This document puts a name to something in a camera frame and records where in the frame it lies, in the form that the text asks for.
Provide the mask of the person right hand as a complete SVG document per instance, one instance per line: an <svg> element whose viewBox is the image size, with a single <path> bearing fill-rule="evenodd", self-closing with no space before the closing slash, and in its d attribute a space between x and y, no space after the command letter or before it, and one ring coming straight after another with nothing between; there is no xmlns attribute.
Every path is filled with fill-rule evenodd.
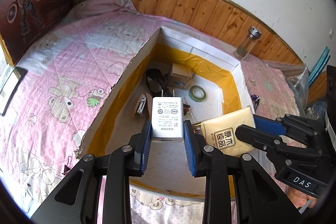
<svg viewBox="0 0 336 224"><path fill-rule="evenodd" d="M287 196L296 208L304 206L312 208L318 201L316 198L308 196L307 194L291 187L288 188Z"/></svg>

